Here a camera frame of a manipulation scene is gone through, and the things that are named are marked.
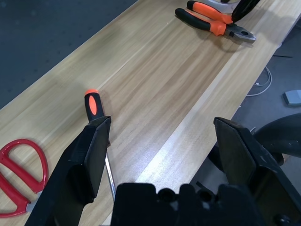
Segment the pliers handle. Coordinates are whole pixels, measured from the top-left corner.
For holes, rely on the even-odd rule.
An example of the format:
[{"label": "pliers handle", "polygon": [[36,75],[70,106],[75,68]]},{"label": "pliers handle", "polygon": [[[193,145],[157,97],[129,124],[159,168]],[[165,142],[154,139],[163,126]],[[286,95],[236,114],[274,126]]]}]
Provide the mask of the pliers handle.
[{"label": "pliers handle", "polygon": [[232,24],[230,15],[225,15],[213,7],[197,1],[188,1],[187,9],[204,15],[212,20],[206,20],[188,12],[182,8],[177,8],[175,14],[189,25],[204,31],[212,32],[215,35],[224,35],[227,24]]}]

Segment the gray object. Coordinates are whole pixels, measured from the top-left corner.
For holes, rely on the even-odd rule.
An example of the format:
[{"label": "gray object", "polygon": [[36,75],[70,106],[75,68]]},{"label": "gray object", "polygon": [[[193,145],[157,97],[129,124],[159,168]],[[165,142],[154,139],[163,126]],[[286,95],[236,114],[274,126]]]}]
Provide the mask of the gray object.
[{"label": "gray object", "polygon": [[111,188],[111,192],[112,192],[113,201],[115,201],[116,186],[115,186],[115,182],[114,182],[114,178],[113,178],[113,174],[112,174],[112,169],[111,169],[108,153],[105,156],[105,166],[107,168],[107,173],[108,173],[108,178],[109,178],[109,183],[110,183],[110,188]]},{"label": "gray object", "polygon": [[301,90],[291,90],[283,94],[284,100],[289,106],[301,106]]}]

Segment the wooden table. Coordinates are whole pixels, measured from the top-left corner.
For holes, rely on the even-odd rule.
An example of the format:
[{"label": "wooden table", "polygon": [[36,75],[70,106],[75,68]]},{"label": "wooden table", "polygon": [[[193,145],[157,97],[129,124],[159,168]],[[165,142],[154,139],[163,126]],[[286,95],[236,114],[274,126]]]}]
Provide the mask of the wooden table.
[{"label": "wooden table", "polygon": [[[300,0],[261,0],[238,22],[257,36],[251,45],[187,26],[174,16],[185,6],[186,0],[139,0],[1,109],[0,145],[36,141],[52,172],[88,123],[83,97],[95,88],[112,116],[108,154],[116,183],[149,182],[178,191],[216,142],[214,117],[233,116],[301,13]],[[31,149],[17,148],[11,158],[41,178]],[[9,170],[0,170],[35,197]],[[2,191],[0,203],[2,210],[14,207]],[[112,206],[104,172],[80,225],[108,221]],[[0,224],[21,226],[28,216]]]}]

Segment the scissors handle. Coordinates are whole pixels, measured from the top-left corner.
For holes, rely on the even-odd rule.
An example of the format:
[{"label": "scissors handle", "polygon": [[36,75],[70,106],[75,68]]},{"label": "scissors handle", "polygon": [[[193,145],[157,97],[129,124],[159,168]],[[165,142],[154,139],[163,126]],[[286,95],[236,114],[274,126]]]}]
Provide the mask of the scissors handle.
[{"label": "scissors handle", "polygon": [[[19,145],[29,145],[38,153],[43,169],[43,178],[40,182],[8,157],[9,152]],[[8,143],[0,150],[0,163],[20,177],[33,192],[40,192],[46,186],[48,180],[47,160],[42,149],[36,143],[27,139],[18,139]],[[0,213],[0,218],[13,217],[26,212],[26,206],[30,203],[30,201],[20,194],[1,173],[0,189],[2,189],[4,193],[17,205],[16,211],[11,213]]]}]

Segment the white cable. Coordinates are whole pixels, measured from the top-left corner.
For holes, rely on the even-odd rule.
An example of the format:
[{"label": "white cable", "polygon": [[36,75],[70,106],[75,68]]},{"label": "white cable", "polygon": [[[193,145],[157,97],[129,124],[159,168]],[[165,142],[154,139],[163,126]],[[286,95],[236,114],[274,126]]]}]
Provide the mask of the white cable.
[{"label": "white cable", "polygon": [[255,97],[255,96],[258,96],[258,95],[264,93],[265,91],[267,91],[268,88],[271,86],[271,84],[272,84],[272,73],[269,71],[269,69],[268,69],[267,67],[265,67],[264,69],[268,72],[268,80],[267,80],[267,82],[265,83],[265,84],[267,84],[267,83],[269,82],[268,86],[267,86],[263,91],[261,91],[261,92],[259,92],[259,93],[255,93],[255,94],[249,94],[249,95],[247,95],[247,97]]}]

